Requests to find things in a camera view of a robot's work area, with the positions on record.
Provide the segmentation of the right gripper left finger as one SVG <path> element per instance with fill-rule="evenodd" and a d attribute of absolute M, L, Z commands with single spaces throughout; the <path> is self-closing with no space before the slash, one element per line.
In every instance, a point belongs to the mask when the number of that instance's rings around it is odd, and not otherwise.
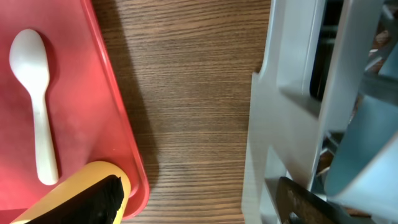
<path fill-rule="evenodd" d="M 25 223 L 112 224 L 121 222 L 124 189 L 120 177 L 109 175 L 58 204 L 40 202 L 24 212 Z"/>

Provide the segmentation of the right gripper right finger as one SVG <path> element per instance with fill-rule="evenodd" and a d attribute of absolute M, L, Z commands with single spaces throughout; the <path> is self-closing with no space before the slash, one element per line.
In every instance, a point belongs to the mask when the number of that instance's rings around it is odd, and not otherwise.
<path fill-rule="evenodd" d="M 367 224 L 369 217 L 352 217 L 287 177 L 278 181 L 276 204 L 282 224 Z"/>

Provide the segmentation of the yellow cup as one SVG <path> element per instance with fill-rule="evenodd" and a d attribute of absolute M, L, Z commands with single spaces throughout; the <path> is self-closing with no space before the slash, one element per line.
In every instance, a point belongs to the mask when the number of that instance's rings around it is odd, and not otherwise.
<path fill-rule="evenodd" d="M 120 209 L 117 211 L 115 223 L 121 223 L 126 209 L 128 196 L 131 192 L 131 183 L 126 173 L 118 166 L 105 161 L 91 162 L 71 175 L 68 179 L 57 185 L 37 203 L 24 211 L 13 223 L 27 223 L 55 207 L 61 205 L 82 191 L 88 189 L 109 175 L 115 175 L 121 179 L 124 198 Z"/>

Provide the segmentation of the blue bowl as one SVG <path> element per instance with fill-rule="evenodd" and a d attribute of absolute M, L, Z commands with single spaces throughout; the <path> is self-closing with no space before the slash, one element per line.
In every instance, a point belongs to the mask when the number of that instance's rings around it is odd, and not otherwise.
<path fill-rule="evenodd" d="M 326 181 L 328 200 L 397 221 L 397 106 L 365 97 Z"/>

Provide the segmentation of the grey dishwasher rack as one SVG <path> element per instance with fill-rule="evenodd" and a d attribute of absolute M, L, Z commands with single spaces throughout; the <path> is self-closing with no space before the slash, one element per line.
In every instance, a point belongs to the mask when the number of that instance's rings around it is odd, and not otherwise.
<path fill-rule="evenodd" d="M 252 75 L 241 209 L 281 223 L 287 177 L 352 217 L 396 223 L 328 200 L 331 163 L 365 97 L 397 106 L 396 1 L 272 1 L 262 67 Z"/>

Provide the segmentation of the red serving tray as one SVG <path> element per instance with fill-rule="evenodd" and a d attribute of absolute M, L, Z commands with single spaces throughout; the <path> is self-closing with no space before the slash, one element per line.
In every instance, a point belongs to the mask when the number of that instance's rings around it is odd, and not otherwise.
<path fill-rule="evenodd" d="M 37 177 L 30 97 L 9 64 L 24 29 L 40 34 L 49 58 L 46 101 L 60 180 L 93 161 L 113 163 L 131 182 L 123 217 L 135 217 L 149 201 L 149 182 L 91 1 L 2 1 L 1 222 L 51 191 Z"/>

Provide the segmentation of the white plastic spoon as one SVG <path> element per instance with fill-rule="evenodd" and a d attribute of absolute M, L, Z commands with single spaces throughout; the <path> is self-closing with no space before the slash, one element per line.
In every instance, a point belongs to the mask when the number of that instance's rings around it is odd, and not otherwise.
<path fill-rule="evenodd" d="M 24 29 L 16 35 L 9 52 L 9 64 L 31 99 L 38 179 L 44 185 L 54 185 L 59 176 L 45 100 L 50 82 L 49 63 L 38 32 Z"/>

